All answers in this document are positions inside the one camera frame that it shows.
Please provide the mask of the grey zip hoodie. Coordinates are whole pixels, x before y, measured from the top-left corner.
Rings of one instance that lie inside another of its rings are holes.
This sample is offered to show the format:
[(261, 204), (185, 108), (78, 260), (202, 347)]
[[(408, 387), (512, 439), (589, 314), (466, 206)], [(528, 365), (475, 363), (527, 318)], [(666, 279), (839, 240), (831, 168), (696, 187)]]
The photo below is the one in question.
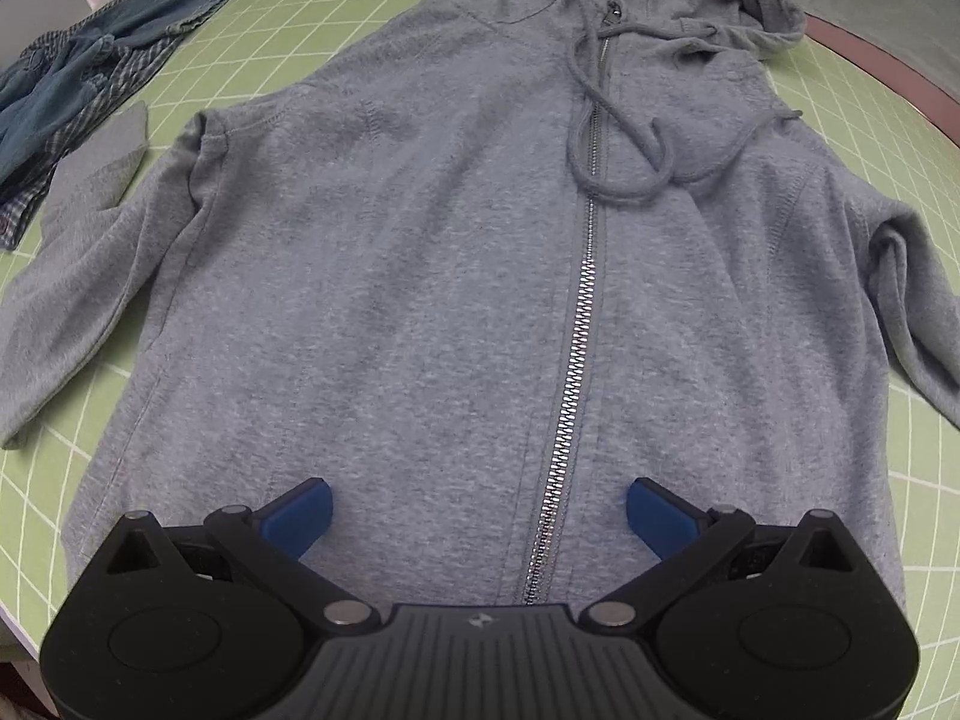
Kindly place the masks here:
[(277, 93), (140, 112), (53, 181), (2, 305), (16, 436), (148, 294), (62, 527), (166, 525), (320, 476), (309, 566), (371, 605), (584, 606), (652, 554), (649, 476), (765, 523), (836, 512), (892, 592), (900, 369), (958, 411), (923, 222), (771, 89), (794, 0), (421, 0)]

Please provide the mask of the blue denim jacket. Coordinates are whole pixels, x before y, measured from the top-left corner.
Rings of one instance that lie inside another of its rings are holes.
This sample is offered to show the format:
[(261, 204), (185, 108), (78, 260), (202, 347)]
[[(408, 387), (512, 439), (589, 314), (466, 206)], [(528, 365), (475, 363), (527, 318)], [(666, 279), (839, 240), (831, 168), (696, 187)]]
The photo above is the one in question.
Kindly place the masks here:
[(2, 73), (2, 182), (44, 171), (160, 71), (228, 0), (112, 0)]

